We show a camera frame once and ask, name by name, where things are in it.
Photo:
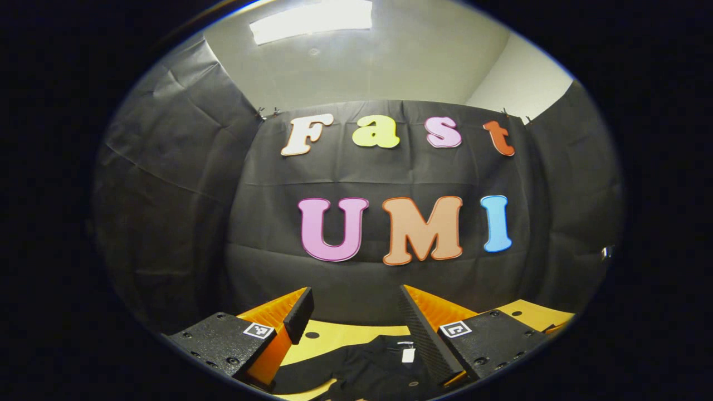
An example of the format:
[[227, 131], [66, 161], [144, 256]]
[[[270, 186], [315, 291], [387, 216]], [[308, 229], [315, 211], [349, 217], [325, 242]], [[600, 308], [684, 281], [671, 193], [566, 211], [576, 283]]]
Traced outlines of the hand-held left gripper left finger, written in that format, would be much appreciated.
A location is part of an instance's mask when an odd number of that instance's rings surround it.
[[311, 287], [303, 287], [239, 315], [217, 312], [167, 339], [178, 350], [224, 375], [262, 390], [274, 378], [314, 310]]

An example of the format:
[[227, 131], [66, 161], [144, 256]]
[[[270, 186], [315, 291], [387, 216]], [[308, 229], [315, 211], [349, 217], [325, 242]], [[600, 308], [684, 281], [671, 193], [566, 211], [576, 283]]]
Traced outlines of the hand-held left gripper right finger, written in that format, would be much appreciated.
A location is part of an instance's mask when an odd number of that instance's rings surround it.
[[399, 289], [399, 308], [417, 352], [441, 387], [484, 380], [551, 338], [497, 308], [476, 313], [410, 285]]

